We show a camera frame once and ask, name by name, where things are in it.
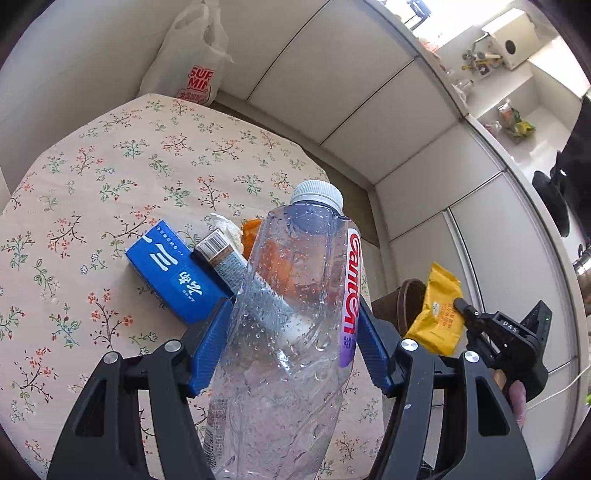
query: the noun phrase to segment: window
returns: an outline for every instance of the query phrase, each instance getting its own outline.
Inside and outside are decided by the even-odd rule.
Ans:
[[[429,43],[429,50],[437,50],[452,38],[473,25],[483,25],[498,16],[511,0],[424,0],[431,16],[413,33]],[[417,22],[405,0],[387,0],[386,8],[399,15],[410,28]]]

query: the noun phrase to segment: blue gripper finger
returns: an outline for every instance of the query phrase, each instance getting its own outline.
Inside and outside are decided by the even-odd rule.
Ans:
[[[394,325],[376,319],[363,297],[360,296],[358,336],[359,349],[372,383],[390,397],[394,389],[390,357],[401,338]]]

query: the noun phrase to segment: small carton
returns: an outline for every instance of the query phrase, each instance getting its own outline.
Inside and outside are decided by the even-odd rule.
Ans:
[[[126,252],[138,274],[186,324],[206,320],[220,297],[230,297],[190,254],[191,250],[163,220]]]

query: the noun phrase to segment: cable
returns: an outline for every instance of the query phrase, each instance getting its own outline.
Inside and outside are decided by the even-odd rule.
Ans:
[[[583,368],[583,371],[582,371],[582,372],[581,372],[579,375],[577,375],[577,376],[574,378],[574,380],[573,380],[571,383],[569,383],[569,384],[568,384],[566,387],[564,387],[562,390],[560,390],[560,391],[558,391],[558,392],[556,392],[556,393],[553,393],[553,394],[552,394],[552,395],[550,395],[548,398],[545,398],[545,399],[543,399],[542,401],[538,402],[538,403],[537,403],[537,404],[535,404],[535,405],[532,405],[531,407],[527,407],[527,409],[528,409],[528,410],[531,410],[532,408],[534,408],[534,407],[537,407],[538,405],[542,405],[542,403],[544,403],[545,401],[547,401],[547,400],[551,399],[552,397],[555,397],[556,395],[560,395],[562,392],[566,392],[566,391],[567,391],[567,390],[568,390],[570,387],[572,387],[572,386],[573,386],[573,385],[576,383],[576,381],[577,381],[579,378],[581,378],[581,376],[582,376],[582,375],[583,375],[583,374],[584,374],[584,373],[585,373],[587,370],[589,370],[589,367],[591,367],[591,364],[589,364],[589,365],[587,365],[585,368]]]

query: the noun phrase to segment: table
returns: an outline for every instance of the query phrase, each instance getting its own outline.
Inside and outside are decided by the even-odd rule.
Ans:
[[[185,330],[125,250],[160,219],[192,247],[212,229],[211,212],[240,225],[307,179],[327,177],[298,145],[160,95],[116,108],[37,159],[0,217],[0,423],[40,477],[101,357],[146,354]],[[371,304],[365,280],[363,295]],[[359,351],[343,391],[318,478],[366,476],[384,434],[381,393]],[[201,437],[209,393],[191,402]],[[147,395],[140,407],[148,467],[163,478]]]

